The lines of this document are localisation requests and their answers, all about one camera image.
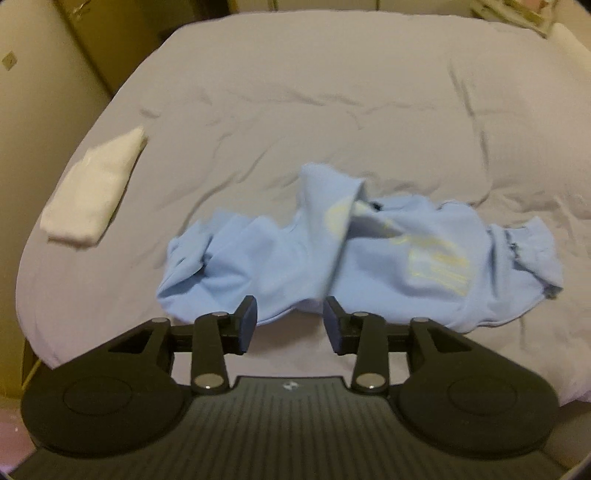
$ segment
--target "cabinet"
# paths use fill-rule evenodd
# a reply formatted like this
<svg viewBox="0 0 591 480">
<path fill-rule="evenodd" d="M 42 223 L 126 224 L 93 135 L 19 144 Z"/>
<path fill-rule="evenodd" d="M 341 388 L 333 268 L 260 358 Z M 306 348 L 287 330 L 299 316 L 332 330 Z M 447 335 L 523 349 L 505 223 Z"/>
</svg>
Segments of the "cabinet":
<svg viewBox="0 0 591 480">
<path fill-rule="evenodd" d="M 379 9 L 403 14 L 437 14 L 471 17 L 470 0 L 379 0 Z"/>
<path fill-rule="evenodd" d="M 135 0 L 57 0 L 57 3 L 111 93 L 160 46 Z"/>
<path fill-rule="evenodd" d="M 376 10 L 376 0 L 276 0 L 277 10 Z"/>
<path fill-rule="evenodd" d="M 239 12 L 290 10 L 381 10 L 404 14 L 471 17 L 470 0 L 232 0 Z"/>
</svg>

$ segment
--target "wall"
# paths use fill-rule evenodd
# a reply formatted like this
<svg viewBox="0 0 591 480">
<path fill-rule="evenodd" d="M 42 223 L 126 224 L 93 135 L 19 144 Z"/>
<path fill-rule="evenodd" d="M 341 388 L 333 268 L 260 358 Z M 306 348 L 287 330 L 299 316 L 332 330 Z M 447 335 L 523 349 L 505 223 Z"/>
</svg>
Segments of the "wall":
<svg viewBox="0 0 591 480">
<path fill-rule="evenodd" d="M 576 0 L 559 0 L 556 21 L 564 24 L 591 51 L 591 14 Z"/>
<path fill-rule="evenodd" d="M 19 393 L 23 338 L 14 307 L 28 234 L 109 96 L 51 0 L 0 2 L 0 394 Z"/>
</svg>

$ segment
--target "mattress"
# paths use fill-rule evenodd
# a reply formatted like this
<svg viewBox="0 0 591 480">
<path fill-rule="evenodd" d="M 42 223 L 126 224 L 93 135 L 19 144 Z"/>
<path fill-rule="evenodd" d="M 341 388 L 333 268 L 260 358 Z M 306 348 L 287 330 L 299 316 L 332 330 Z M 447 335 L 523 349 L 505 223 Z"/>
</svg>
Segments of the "mattress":
<svg viewBox="0 0 591 480">
<path fill-rule="evenodd" d="M 565 290 L 469 337 L 540 373 L 562 404 L 591 400 L 591 89 L 531 31 L 386 12 L 189 25 L 139 66 L 66 171 L 138 125 L 149 142 L 99 245 L 50 242 L 37 223 L 23 252 L 18 317 L 49 366 L 165 315 L 155 291 L 166 247 L 196 219 L 224 207 L 286 224 L 298 171 L 315 161 L 367 178 L 371 196 L 456 199 L 504 226 L 540 216 Z M 292 313 L 227 362 L 232 377 L 349 379 L 354 359 L 332 354 L 317 316 Z M 391 354 L 392 382 L 407 375 Z"/>
</svg>

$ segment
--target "folded white towel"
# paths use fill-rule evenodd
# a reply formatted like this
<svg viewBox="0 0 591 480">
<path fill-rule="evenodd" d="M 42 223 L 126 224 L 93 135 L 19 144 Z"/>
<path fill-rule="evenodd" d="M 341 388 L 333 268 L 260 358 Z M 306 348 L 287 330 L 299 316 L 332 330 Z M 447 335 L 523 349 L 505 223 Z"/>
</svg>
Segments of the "folded white towel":
<svg viewBox="0 0 591 480">
<path fill-rule="evenodd" d="M 41 214 L 50 238 L 95 245 L 103 235 L 146 143 L 138 127 L 89 149 L 74 164 Z"/>
</svg>

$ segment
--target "black gripper base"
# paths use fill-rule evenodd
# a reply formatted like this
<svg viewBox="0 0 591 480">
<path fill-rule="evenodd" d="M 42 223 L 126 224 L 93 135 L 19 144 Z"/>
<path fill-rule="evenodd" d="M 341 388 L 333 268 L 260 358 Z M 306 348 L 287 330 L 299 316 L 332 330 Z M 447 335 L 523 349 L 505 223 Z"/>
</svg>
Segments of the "black gripper base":
<svg viewBox="0 0 591 480">
<path fill-rule="evenodd" d="M 341 378 L 241 378 L 196 397 L 153 444 L 102 459 L 39 450 L 14 480 L 556 480 L 535 451 L 503 460 L 453 456 L 412 436 L 386 398 Z"/>
</svg>

